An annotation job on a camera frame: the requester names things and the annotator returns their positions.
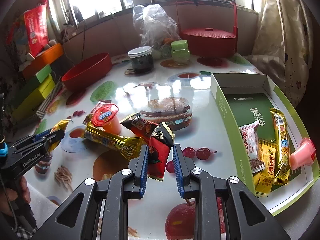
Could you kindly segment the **yellow peanut candy packet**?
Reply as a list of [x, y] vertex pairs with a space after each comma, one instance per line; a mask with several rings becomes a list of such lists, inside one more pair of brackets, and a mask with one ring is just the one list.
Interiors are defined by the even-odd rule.
[[275, 161], [276, 161], [276, 144], [259, 139], [258, 159], [263, 161], [265, 168], [253, 174], [253, 183], [257, 197], [267, 197], [272, 189], [274, 182]]

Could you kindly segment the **orange jelly cup red lid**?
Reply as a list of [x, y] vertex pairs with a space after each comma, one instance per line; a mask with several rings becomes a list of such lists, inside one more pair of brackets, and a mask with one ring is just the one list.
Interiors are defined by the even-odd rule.
[[91, 123], [95, 127], [102, 127], [107, 133], [121, 133], [121, 124], [117, 117], [118, 107], [114, 103], [108, 103], [100, 107], [93, 115]]

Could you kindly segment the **long gold snack bar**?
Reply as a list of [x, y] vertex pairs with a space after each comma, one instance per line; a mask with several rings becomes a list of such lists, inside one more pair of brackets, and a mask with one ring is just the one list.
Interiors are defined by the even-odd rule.
[[289, 182], [290, 176], [290, 144], [287, 133], [287, 122], [284, 114], [275, 108], [270, 108], [276, 136], [276, 169], [274, 173], [274, 185], [283, 186]]
[[91, 124], [86, 126], [83, 138], [117, 151], [127, 160], [139, 157], [140, 150], [145, 144], [143, 138], [123, 137], [117, 134], [111, 134]]

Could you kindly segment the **red black snack packet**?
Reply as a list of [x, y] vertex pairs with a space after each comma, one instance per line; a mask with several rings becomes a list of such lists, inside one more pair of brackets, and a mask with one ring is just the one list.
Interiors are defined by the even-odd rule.
[[152, 132], [158, 126], [157, 123], [142, 118], [139, 112], [126, 116], [120, 124], [137, 137], [143, 138], [146, 144], [149, 143]]
[[161, 122], [151, 133], [148, 151], [148, 177], [162, 181], [171, 148], [175, 142], [175, 134], [170, 127]]

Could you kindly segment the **pink jelly cup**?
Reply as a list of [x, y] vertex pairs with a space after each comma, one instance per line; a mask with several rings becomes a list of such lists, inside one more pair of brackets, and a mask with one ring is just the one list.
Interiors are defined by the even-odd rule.
[[296, 170], [304, 165], [310, 166], [314, 163], [316, 149], [310, 138], [304, 138], [300, 146], [290, 155], [291, 170]]

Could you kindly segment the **white foam sheet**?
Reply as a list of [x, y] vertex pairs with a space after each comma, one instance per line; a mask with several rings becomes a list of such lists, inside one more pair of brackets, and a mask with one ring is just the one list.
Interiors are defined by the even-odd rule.
[[36, 220], [36, 225], [39, 228], [59, 207], [51, 202], [43, 194], [27, 184], [30, 194], [30, 207]]

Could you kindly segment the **green yellow stacked boxes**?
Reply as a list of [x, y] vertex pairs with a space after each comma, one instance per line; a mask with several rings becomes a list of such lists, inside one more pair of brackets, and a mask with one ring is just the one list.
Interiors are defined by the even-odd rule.
[[52, 68], [48, 64], [37, 72], [10, 101], [10, 115], [14, 121], [20, 122], [36, 113], [39, 105], [55, 87], [51, 73]]

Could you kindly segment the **red oval tray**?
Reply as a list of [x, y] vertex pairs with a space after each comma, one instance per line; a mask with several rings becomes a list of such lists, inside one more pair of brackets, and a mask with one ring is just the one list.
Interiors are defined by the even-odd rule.
[[94, 55], [72, 67], [61, 79], [71, 92], [87, 88], [103, 78], [112, 69], [109, 53]]

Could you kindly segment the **orange box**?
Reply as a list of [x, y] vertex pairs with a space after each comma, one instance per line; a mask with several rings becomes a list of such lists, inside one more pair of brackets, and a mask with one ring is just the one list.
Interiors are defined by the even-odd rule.
[[37, 72], [48, 64], [53, 63], [64, 54], [63, 47], [60, 43], [45, 50], [40, 56], [36, 57], [22, 71], [22, 75], [26, 80], [30, 80]]

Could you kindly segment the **dark jar white lid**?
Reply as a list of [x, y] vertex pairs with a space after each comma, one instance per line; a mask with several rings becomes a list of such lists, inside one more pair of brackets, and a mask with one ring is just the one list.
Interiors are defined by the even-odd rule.
[[130, 50], [127, 53], [133, 72], [135, 74], [147, 73], [154, 68], [152, 56], [152, 48], [150, 46], [142, 46]]

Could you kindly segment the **red snack bag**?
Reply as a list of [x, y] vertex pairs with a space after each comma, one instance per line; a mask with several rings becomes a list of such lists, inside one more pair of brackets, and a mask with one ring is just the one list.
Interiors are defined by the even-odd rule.
[[23, 14], [27, 31], [29, 53], [36, 57], [48, 43], [47, 0], [40, 0], [38, 6]]

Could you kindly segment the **green white gift box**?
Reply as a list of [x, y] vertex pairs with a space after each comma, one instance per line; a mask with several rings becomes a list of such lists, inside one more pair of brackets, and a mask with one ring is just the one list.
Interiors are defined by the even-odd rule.
[[[275, 108], [284, 113], [291, 152], [309, 135], [294, 107], [267, 75], [215, 73], [212, 74], [210, 90], [227, 131], [238, 177], [254, 192], [253, 176], [239, 127], [258, 121], [258, 137], [276, 142], [270, 113], [270, 109]], [[315, 160], [311, 165], [292, 171], [288, 184], [272, 187], [269, 196], [261, 197], [260, 201], [276, 216], [295, 203], [318, 178], [319, 165]]]

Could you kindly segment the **clear plastic bag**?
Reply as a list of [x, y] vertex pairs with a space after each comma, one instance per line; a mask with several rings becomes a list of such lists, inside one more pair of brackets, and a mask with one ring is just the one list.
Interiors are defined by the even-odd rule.
[[154, 58], [171, 58], [171, 43], [180, 40], [178, 26], [159, 4], [132, 9], [133, 26], [140, 37], [141, 46], [151, 47]]

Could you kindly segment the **green lidded jar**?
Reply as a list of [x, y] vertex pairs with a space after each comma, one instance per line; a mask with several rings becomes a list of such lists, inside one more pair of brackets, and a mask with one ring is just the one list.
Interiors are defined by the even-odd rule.
[[190, 60], [190, 51], [187, 40], [177, 40], [171, 43], [171, 55], [176, 64], [187, 64]]

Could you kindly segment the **floral cream curtain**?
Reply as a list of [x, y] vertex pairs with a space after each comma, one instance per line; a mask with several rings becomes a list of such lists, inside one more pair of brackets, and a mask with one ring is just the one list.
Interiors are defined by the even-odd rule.
[[257, 35], [247, 59], [298, 106], [313, 60], [311, 12], [303, 0], [261, 0]]

